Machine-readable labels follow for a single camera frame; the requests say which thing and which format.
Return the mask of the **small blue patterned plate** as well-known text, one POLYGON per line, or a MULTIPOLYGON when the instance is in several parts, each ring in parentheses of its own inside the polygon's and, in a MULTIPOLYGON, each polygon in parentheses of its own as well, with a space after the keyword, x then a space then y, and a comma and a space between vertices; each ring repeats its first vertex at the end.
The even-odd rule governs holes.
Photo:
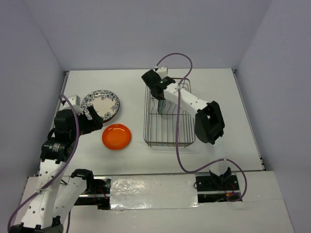
POLYGON ((158 113, 163 114, 166 107, 166 100, 159 100, 158 101, 158 113))

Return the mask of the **dark green plate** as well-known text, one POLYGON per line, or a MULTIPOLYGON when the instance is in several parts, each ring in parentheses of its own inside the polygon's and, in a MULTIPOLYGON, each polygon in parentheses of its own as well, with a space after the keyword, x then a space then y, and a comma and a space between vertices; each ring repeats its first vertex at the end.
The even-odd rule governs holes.
POLYGON ((104 106, 104 110, 101 117, 103 118, 103 120, 114 118, 117 116, 119 111, 120 111, 119 102, 109 103, 104 106))

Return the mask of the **speckled white plate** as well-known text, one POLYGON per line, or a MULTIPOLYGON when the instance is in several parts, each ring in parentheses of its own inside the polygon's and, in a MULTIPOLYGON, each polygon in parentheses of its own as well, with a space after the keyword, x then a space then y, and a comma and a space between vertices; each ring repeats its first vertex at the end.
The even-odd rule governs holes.
POLYGON ((97 114, 101 117, 104 110, 104 106, 106 104, 113 102, 120 103, 120 100, 115 93, 109 90, 96 90, 84 97, 80 105, 80 108, 86 114, 87 118, 91 119, 91 115, 89 114, 87 109, 88 106, 93 106, 97 114))

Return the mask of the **orange plate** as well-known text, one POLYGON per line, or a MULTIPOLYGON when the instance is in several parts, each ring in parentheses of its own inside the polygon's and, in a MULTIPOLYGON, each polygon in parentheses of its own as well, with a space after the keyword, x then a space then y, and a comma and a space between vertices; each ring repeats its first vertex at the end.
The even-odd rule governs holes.
POLYGON ((131 141, 131 132, 123 124, 111 124, 102 134, 102 143, 110 150, 124 149, 131 141))

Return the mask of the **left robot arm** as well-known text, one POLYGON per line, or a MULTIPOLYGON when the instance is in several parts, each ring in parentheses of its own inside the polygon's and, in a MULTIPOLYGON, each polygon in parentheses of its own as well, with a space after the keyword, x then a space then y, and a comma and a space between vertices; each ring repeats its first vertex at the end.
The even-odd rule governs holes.
POLYGON ((73 108, 57 112, 54 128, 41 147, 40 170, 36 191, 21 206, 29 204, 19 224, 8 223, 10 233, 62 233, 64 220, 82 193, 95 189, 92 171, 78 168, 70 176, 64 191, 59 193, 63 174, 73 158, 81 135, 100 130, 103 119, 93 106, 77 114, 73 108))

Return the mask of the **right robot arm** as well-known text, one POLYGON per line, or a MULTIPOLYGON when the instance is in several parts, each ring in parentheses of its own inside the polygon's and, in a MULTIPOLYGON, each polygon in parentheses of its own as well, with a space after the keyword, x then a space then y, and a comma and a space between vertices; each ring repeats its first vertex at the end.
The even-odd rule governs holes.
POLYGON ((158 101, 157 112, 163 114, 167 102, 175 104, 175 146, 179 141, 179 115, 185 111, 194 118, 194 133, 205 144, 212 145, 212 157, 215 161, 210 163, 209 172, 211 184, 217 190, 224 189, 231 176, 231 168, 225 161, 222 152, 222 137, 225 122, 220 106, 215 101, 202 100, 183 88, 187 78, 174 79, 168 76, 167 67, 155 68, 142 75, 142 80, 150 90, 150 94, 158 101))

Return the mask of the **silver foil tape patch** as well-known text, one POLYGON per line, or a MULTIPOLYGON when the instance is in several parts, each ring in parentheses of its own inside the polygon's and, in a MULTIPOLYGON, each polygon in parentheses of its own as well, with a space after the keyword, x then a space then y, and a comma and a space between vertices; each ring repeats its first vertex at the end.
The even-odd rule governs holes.
POLYGON ((199 206, 195 175, 113 176, 110 209, 188 209, 199 206))

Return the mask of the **black mounting rail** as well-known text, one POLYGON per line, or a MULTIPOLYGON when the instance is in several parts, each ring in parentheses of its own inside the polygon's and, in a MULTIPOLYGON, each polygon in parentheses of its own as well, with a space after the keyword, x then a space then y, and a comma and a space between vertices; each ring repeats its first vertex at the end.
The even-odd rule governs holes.
POLYGON ((208 174, 95 176, 76 206, 99 210, 188 209, 203 203, 226 202, 240 197, 236 175, 220 187, 208 174))

